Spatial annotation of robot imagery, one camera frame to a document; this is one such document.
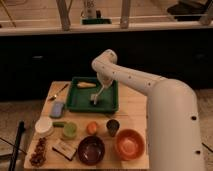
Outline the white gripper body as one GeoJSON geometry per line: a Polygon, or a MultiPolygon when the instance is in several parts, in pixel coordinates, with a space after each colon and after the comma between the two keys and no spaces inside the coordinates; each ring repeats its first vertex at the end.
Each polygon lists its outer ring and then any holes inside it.
{"type": "Polygon", "coordinates": [[[97,74],[97,78],[104,87],[110,87],[113,83],[113,80],[111,78],[101,74],[97,74]]]}

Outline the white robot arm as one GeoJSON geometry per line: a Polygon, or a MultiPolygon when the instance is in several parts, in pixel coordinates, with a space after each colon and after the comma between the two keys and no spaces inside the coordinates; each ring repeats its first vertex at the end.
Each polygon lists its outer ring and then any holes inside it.
{"type": "Polygon", "coordinates": [[[116,80],[147,96],[150,171],[205,171],[195,92],[177,79],[117,64],[108,49],[93,59],[100,82],[116,80]]]}

